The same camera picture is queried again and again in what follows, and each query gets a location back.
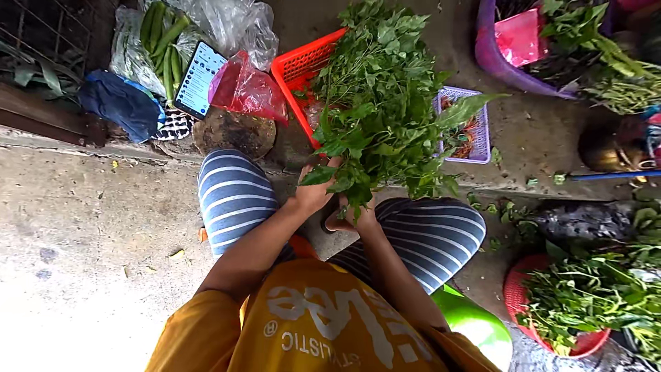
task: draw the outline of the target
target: round wooden board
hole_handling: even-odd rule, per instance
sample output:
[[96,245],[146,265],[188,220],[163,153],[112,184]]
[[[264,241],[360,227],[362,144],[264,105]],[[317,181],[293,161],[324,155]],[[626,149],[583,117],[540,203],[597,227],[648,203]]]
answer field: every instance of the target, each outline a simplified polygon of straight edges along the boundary
[[276,139],[272,119],[209,108],[207,117],[193,125],[193,140],[202,155],[217,148],[233,148],[259,159],[271,150]]

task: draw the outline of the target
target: striped pants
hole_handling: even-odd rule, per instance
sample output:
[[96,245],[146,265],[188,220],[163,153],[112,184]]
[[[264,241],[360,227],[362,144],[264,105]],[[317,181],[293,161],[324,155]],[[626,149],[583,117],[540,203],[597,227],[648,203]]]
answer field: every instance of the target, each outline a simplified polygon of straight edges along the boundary
[[[266,220],[278,202],[264,172],[237,150],[210,153],[198,178],[200,209],[212,253]],[[411,274],[434,292],[473,257],[486,234],[482,216],[455,199],[389,199],[376,207],[383,231]],[[276,262],[293,257],[285,246]],[[361,240],[328,259],[371,285]]]

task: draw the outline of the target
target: blue stick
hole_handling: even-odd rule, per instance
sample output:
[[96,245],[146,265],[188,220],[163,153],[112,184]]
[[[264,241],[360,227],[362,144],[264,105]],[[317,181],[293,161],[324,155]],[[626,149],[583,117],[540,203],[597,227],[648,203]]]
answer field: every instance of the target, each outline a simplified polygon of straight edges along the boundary
[[569,175],[567,176],[572,181],[587,181],[591,179],[609,179],[609,178],[633,178],[638,176],[654,177],[661,175],[661,170],[654,171],[630,171],[630,172],[617,172],[617,173],[599,173],[599,174],[586,174],[586,175]]

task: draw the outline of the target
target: green plastic stool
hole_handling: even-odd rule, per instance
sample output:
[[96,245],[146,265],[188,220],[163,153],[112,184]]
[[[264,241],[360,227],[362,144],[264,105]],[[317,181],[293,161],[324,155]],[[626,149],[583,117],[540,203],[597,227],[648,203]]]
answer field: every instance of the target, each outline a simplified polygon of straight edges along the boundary
[[501,371],[509,370],[512,338],[498,317],[449,285],[437,289],[431,297],[443,312],[452,332],[466,336]]

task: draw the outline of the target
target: smartphone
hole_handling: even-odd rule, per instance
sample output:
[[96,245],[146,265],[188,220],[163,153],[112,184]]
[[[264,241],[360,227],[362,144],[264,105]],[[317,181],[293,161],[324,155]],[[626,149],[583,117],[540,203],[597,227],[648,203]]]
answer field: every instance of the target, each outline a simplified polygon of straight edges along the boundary
[[225,57],[209,44],[199,41],[186,73],[181,77],[181,84],[175,95],[175,107],[204,120],[209,111],[209,84],[225,63]]

